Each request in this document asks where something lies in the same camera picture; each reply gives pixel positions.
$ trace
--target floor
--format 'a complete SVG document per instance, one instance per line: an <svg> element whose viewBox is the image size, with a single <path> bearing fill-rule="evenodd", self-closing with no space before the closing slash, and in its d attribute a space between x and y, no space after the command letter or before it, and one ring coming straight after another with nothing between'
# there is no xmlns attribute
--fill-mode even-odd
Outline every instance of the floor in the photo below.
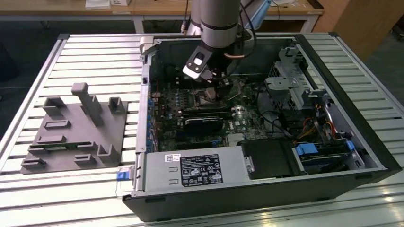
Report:
<svg viewBox="0 0 404 227"><path fill-rule="evenodd" d="M178 32L180 22L152 21L144 23L148 33ZM38 22L0 22L0 42L20 69L14 79L0 83L0 138L34 81L58 34L132 33L129 21L50 22L44 30ZM404 42L389 35L365 62L392 94L404 104Z"/></svg>

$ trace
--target metal bracket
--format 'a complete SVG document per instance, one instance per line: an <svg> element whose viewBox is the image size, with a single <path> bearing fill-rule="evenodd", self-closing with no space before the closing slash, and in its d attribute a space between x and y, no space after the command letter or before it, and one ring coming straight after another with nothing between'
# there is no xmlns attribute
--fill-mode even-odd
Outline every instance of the metal bracket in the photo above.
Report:
<svg viewBox="0 0 404 227"><path fill-rule="evenodd" d="M154 37L153 36L142 36L140 38L140 60L144 62L146 60L146 55L154 51Z"/></svg>

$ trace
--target white label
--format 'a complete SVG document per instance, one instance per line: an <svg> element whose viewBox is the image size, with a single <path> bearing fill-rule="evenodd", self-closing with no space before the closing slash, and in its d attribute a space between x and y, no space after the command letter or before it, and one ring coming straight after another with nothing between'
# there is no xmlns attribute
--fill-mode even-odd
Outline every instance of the white label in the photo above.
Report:
<svg viewBox="0 0 404 227"><path fill-rule="evenodd" d="M173 154L173 155L165 155L165 161L166 162L178 162L178 158L181 157L181 154Z"/></svg>
<svg viewBox="0 0 404 227"><path fill-rule="evenodd" d="M130 14L129 11L112 11L113 14Z"/></svg>

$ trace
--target wooden table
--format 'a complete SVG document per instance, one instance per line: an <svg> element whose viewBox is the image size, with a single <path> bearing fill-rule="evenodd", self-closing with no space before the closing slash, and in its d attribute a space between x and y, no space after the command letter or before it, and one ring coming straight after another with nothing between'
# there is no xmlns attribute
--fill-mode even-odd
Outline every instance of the wooden table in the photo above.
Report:
<svg viewBox="0 0 404 227"><path fill-rule="evenodd" d="M144 20L182 20L186 0L134 0L133 22L136 31L144 33ZM286 8L269 7L265 20L304 20L301 32L310 32L322 9L314 9L306 0L285 4Z"/></svg>
<svg viewBox="0 0 404 227"><path fill-rule="evenodd" d="M130 20L144 33L144 20L182 20L186 0L132 0L129 6L85 10L85 0L0 0L0 21ZM301 32L310 32L324 10L306 0L286 8L269 8L265 20L302 20Z"/></svg>
<svg viewBox="0 0 404 227"><path fill-rule="evenodd" d="M134 0L128 6L85 10L85 0L0 0L0 21L133 20Z"/></svg>

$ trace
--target blue latch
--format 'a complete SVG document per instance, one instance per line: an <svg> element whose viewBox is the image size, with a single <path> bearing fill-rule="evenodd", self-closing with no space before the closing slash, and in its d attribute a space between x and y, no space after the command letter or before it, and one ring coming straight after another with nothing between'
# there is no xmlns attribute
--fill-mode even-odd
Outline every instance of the blue latch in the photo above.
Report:
<svg viewBox="0 0 404 227"><path fill-rule="evenodd" d="M130 177L129 171L117 172L116 181L128 181Z"/></svg>
<svg viewBox="0 0 404 227"><path fill-rule="evenodd" d="M350 140L346 141L346 146L348 146L349 151L354 150L354 145Z"/></svg>
<svg viewBox="0 0 404 227"><path fill-rule="evenodd" d="M297 155L314 154L317 153L317 148L313 143L302 143L296 147Z"/></svg>

